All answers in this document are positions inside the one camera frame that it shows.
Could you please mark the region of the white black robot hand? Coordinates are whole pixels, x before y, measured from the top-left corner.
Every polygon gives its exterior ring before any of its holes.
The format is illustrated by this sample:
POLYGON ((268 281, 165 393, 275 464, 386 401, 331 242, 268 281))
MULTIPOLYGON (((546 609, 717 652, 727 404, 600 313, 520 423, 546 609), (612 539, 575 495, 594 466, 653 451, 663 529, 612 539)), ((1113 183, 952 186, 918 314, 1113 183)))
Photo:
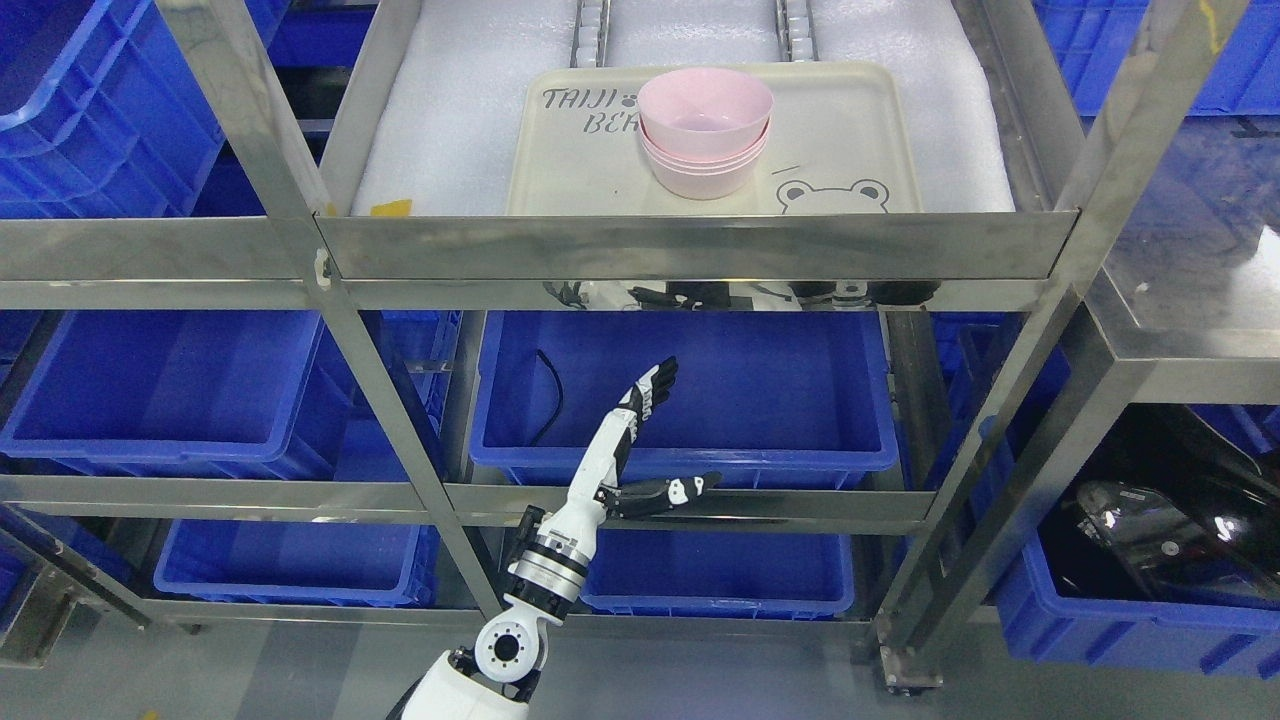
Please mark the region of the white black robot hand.
POLYGON ((699 501, 722 483, 719 471, 621 483, 640 429, 669 397, 677 373, 677 359, 667 357, 636 379, 605 414, 571 478, 563 506, 543 520, 538 543, 591 559, 605 520, 666 514, 699 501))

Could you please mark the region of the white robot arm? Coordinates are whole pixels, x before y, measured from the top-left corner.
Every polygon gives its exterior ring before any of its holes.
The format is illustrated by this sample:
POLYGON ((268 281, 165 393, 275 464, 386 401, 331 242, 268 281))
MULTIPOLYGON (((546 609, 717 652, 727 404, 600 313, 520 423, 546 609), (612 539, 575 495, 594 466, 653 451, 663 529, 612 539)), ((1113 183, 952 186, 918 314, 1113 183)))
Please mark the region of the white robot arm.
POLYGON ((389 719, 526 719, 549 653, 588 578, 605 509, 571 500, 530 506, 507 560, 506 609, 471 646, 442 653, 396 702, 389 719))

